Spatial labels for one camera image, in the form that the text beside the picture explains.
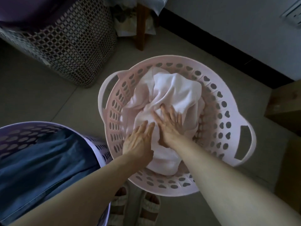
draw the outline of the wall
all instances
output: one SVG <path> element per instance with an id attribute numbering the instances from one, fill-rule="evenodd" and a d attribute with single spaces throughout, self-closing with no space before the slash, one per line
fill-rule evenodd
<path id="1" fill-rule="evenodd" d="M 297 0 L 168 0 L 166 8 L 293 80 L 301 30 L 279 16 Z"/>

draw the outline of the sandal strap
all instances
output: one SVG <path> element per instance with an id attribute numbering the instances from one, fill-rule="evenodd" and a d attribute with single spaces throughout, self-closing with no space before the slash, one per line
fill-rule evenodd
<path id="1" fill-rule="evenodd" d="M 136 226 L 155 226 L 156 222 L 139 217 Z"/>
<path id="2" fill-rule="evenodd" d="M 160 205 L 157 205 L 145 198 L 142 201 L 142 208 L 151 213 L 159 213 Z"/>
<path id="3" fill-rule="evenodd" d="M 113 206 L 123 206 L 126 205 L 126 202 L 128 200 L 128 195 L 122 195 L 122 196 L 115 196 L 113 201 L 111 202 L 111 205 Z"/>
<path id="4" fill-rule="evenodd" d="M 123 226 L 124 215 L 110 214 L 107 225 Z"/>

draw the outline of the electrical outlet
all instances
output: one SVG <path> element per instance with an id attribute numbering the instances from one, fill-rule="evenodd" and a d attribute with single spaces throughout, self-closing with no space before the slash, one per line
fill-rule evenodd
<path id="1" fill-rule="evenodd" d="M 301 0 L 294 3 L 280 17 L 289 24 L 301 28 Z"/>

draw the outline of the brown box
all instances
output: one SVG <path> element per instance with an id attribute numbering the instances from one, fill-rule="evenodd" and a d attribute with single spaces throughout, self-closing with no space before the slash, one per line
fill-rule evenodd
<path id="1" fill-rule="evenodd" d="M 301 137 L 288 142 L 283 156 L 275 194 L 301 213 Z"/>
<path id="2" fill-rule="evenodd" d="M 301 136 L 301 80 L 273 90 L 265 116 Z"/>

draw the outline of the white garment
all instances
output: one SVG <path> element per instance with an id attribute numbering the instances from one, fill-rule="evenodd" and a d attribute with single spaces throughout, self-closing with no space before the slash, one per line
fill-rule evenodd
<path id="1" fill-rule="evenodd" d="M 163 118 L 160 105 L 164 103 L 167 109 L 173 105 L 175 111 L 182 114 L 185 136 L 192 138 L 198 129 L 198 117 L 205 106 L 201 93 L 202 85 L 199 82 L 153 67 L 141 78 L 133 97 L 122 109 L 122 130 L 127 135 L 145 120 L 149 124 L 154 122 L 152 110 Z M 174 175 L 181 158 L 174 150 L 160 146 L 159 138 L 159 127 L 156 124 L 151 143 L 154 156 L 147 168 L 162 175 Z"/>

